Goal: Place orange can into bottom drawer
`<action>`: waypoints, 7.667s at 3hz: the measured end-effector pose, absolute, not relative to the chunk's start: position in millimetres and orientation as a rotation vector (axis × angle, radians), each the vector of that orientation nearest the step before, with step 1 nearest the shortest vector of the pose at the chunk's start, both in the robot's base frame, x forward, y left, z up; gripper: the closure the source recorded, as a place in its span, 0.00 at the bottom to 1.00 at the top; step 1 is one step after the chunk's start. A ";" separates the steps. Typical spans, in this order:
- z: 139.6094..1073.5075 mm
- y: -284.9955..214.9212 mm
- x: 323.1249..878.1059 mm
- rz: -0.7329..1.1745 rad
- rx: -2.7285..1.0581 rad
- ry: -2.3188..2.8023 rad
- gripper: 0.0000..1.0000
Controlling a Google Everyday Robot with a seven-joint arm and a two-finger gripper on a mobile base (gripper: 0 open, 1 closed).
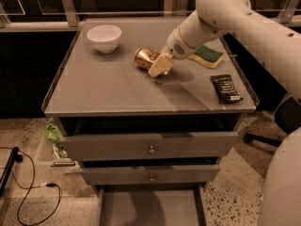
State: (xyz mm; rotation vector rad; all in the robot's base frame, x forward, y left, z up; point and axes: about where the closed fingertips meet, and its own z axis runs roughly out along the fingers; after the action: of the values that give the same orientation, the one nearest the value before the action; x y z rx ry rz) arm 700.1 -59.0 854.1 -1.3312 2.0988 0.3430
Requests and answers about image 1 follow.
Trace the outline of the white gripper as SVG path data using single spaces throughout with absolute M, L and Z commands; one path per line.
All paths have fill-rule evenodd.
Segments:
M 160 52 L 160 56 L 155 60 L 148 74 L 156 77 L 161 73 L 170 70 L 174 64 L 173 59 L 183 60 L 196 52 L 196 48 L 188 46 L 181 37 L 180 29 L 175 28 L 166 40 L 166 45 Z

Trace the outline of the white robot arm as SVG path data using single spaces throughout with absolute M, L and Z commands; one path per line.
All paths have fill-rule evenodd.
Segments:
M 301 100 L 301 36 L 261 16 L 249 0 L 196 0 L 196 10 L 169 35 L 149 69 L 155 77 L 176 59 L 231 33 L 279 84 Z M 281 142 L 269 165 L 258 226 L 301 226 L 301 127 Z

